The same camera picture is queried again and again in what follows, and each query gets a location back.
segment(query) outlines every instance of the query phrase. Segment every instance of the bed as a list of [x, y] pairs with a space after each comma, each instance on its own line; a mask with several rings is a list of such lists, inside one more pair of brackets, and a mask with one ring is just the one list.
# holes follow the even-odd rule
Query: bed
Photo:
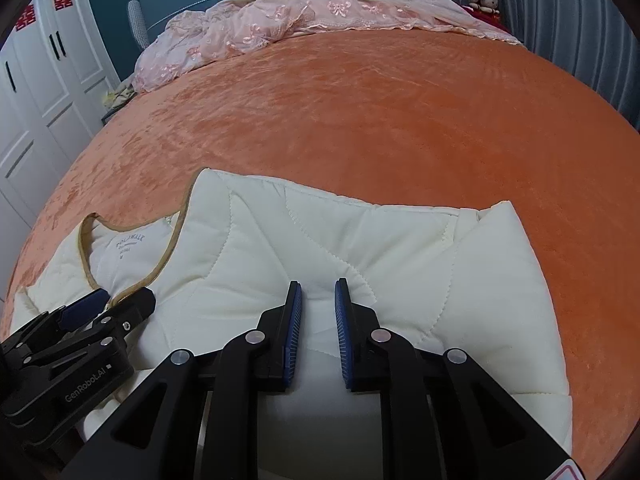
[[[169, 215], [203, 166], [380, 204], [511, 200], [558, 318], [573, 455], [595, 478], [640, 415], [639, 157], [638, 134], [609, 104], [521, 46], [416, 29], [289, 38], [118, 112], [40, 214], [10, 296], [87, 213]], [[2, 337], [11, 314], [8, 303]]]

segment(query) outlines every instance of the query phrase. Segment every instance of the clothing label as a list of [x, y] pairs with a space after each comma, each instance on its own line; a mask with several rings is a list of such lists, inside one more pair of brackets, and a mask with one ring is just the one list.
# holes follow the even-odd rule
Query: clothing label
[[172, 232], [165, 218], [128, 233], [95, 230], [89, 266], [96, 282], [115, 296], [143, 280], [162, 258]]
[[138, 242], [141, 242], [144, 239], [145, 235], [127, 235], [118, 243], [116, 243], [116, 248], [118, 250], [118, 254], [120, 255], [120, 259], [122, 259], [125, 253], [128, 253], [131, 250], [132, 246], [135, 246]]
[[578, 466], [570, 458], [565, 460], [546, 480], [584, 480]]

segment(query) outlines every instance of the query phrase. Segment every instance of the red cloth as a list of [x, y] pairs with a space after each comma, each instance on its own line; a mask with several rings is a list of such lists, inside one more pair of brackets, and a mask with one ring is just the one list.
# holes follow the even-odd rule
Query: red cloth
[[500, 30], [503, 30], [507, 34], [510, 34], [509, 29], [507, 29], [500, 22], [500, 15], [499, 14], [485, 14], [484, 12], [482, 12], [480, 10], [472, 9], [471, 7], [465, 7], [465, 6], [462, 6], [462, 5], [460, 5], [460, 7], [465, 9], [466, 12], [471, 14], [474, 18], [477, 18], [478, 20], [482, 20], [483, 22], [488, 23], [489, 25], [493, 25], [494, 27], [497, 27]]

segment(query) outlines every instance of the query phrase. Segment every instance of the black door handle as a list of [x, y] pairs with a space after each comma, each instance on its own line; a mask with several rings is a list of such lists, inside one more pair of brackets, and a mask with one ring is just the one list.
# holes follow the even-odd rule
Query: black door handle
[[14, 78], [11, 75], [11, 70], [9, 69], [9, 62], [8, 61], [4, 62], [4, 67], [6, 68], [6, 74], [9, 76], [9, 82], [11, 83], [11, 88], [13, 88], [14, 92], [15, 92], [16, 90], [15, 90]]
[[51, 42], [51, 46], [53, 47], [53, 52], [56, 54], [58, 61], [60, 61], [60, 54], [58, 54], [58, 50], [56, 49], [56, 44], [53, 41], [53, 36], [49, 34], [49, 41]]
[[60, 39], [60, 33], [58, 31], [56, 31], [56, 38], [58, 38], [58, 44], [60, 46], [60, 52], [62, 52], [62, 55], [64, 57], [66, 57], [65, 47], [64, 47], [64, 45], [62, 45], [62, 40]]

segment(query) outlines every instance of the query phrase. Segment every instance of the gray curtain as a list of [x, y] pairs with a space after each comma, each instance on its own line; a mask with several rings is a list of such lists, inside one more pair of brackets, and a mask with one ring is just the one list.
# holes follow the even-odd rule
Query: gray curtain
[[640, 129], [640, 48], [611, 0], [500, 0], [507, 27]]

